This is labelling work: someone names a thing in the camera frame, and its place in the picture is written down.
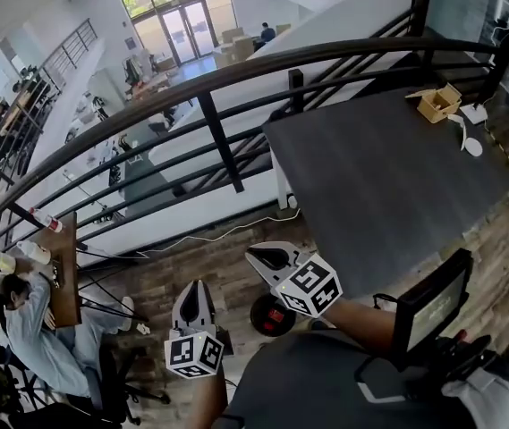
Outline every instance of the monitor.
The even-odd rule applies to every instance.
[[[457,250],[397,300],[391,361],[405,368],[459,315],[467,300],[472,257]]]

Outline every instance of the person's arm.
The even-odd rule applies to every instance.
[[[323,316],[367,351],[379,356],[389,353],[395,313],[339,298]]]
[[[218,374],[194,380],[191,412],[185,429],[210,429],[227,406],[225,371],[221,364]]]
[[[30,298],[19,309],[23,310],[22,315],[27,322],[27,334],[37,336],[46,317],[51,288],[49,282],[35,272],[30,273],[28,282],[30,283]]]

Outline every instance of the water bottle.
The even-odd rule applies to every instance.
[[[36,221],[38,223],[42,223],[44,226],[46,226],[48,229],[51,229],[54,232],[60,232],[64,227],[61,221],[55,219],[50,214],[38,210],[37,208],[34,207],[30,208],[30,213],[33,215],[34,218],[36,218]]]
[[[40,247],[40,245],[34,243],[33,241],[18,241],[16,246],[25,256],[39,262],[40,264],[47,265],[51,260],[51,251],[49,249]]]

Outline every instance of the wooden floor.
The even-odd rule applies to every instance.
[[[503,100],[499,95],[488,104],[489,109],[495,110],[488,127],[504,142],[503,148],[509,154],[509,118]],[[506,160],[500,149],[497,153]],[[250,223],[267,214],[276,215],[276,210],[272,207],[250,214],[201,235],[215,238],[237,224]],[[280,216],[293,213],[290,210]],[[146,336],[131,330],[107,341],[113,345],[118,358],[123,358],[128,349],[145,347],[148,357],[140,359],[132,369],[133,385],[148,391],[166,389],[173,399],[173,403],[166,407],[153,401],[132,404],[133,412],[142,418],[141,427],[180,428],[188,412],[192,384],[165,370],[163,353],[163,341],[171,325],[172,305],[188,282],[200,278],[208,284],[216,306],[217,322],[231,333],[235,354],[225,359],[227,378],[237,383],[259,345],[269,341],[250,325],[250,305],[267,288],[244,258],[249,245],[266,240],[288,240],[308,251],[315,250],[311,233],[300,215],[288,222],[265,221],[214,243],[187,241],[171,251],[151,253],[150,260],[141,260],[105,280],[105,288],[115,296],[133,297],[136,309],[148,317],[147,326],[151,330]],[[401,275],[400,282],[386,288],[385,292],[401,294],[460,247],[472,251],[475,259],[468,288],[471,296],[446,333],[456,333],[460,328],[466,329],[470,338],[487,333],[493,336],[497,351],[506,351],[509,349],[509,192],[462,236]],[[93,276],[99,277],[113,270],[98,271]],[[105,296],[94,287],[89,290],[99,291],[100,297]],[[371,305],[370,298],[363,301]]]

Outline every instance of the gray shirt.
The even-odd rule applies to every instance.
[[[474,428],[458,399],[369,403],[354,377],[369,355],[327,332],[290,333],[261,349],[213,428],[241,427],[240,418],[248,429]],[[363,378],[376,397],[404,394],[403,376],[383,359]]]
[[[88,397],[87,378],[75,357],[52,332],[41,329],[49,304],[49,283],[34,273],[30,276],[30,286],[30,298],[25,304],[5,311],[13,354],[54,391]]]

